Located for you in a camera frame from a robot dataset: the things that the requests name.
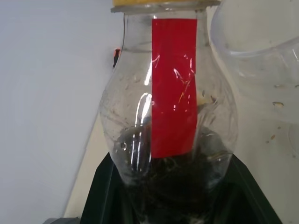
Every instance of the red label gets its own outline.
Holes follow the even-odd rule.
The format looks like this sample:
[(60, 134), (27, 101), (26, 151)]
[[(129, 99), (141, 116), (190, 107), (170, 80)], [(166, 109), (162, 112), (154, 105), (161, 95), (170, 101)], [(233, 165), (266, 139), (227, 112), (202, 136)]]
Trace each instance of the red label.
[(197, 20), (152, 21), (153, 158), (191, 151), (197, 124)]

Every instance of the white wall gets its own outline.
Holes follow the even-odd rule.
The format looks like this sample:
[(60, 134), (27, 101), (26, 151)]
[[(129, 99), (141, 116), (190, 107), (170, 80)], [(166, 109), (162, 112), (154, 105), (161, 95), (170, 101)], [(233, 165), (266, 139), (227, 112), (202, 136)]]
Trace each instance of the white wall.
[(0, 223), (63, 215), (121, 43), (111, 6), (0, 1)]

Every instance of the yellow bottle cap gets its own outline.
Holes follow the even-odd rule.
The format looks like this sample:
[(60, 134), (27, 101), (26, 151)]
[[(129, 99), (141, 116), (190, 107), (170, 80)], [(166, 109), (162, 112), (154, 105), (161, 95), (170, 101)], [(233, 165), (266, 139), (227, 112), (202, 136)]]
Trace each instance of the yellow bottle cap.
[(113, 0), (114, 6), (127, 6), (136, 4), (147, 4), (147, 3), (161, 3), (161, 2), (178, 2), (178, 1), (192, 1), (192, 0)]

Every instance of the clear plastic container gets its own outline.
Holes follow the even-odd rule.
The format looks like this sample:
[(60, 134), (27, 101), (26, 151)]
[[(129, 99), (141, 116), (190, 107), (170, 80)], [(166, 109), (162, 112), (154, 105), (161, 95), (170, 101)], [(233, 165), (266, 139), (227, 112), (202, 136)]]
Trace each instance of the clear plastic container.
[(249, 110), (299, 123), (298, 0), (224, 0), (211, 39)]
[(141, 223), (200, 223), (237, 138), (235, 101), (209, 44), (216, 1), (116, 7), (124, 41), (100, 114)]

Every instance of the clear plastic bottle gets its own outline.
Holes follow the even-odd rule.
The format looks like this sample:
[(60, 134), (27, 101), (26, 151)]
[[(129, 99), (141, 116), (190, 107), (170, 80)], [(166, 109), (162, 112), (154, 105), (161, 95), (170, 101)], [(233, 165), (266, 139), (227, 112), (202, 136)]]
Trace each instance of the clear plastic bottle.
[(235, 148), (235, 101), (206, 27), (205, 9), (217, 3), (112, 9), (124, 13), (124, 40), (100, 114), (141, 223), (204, 221)]

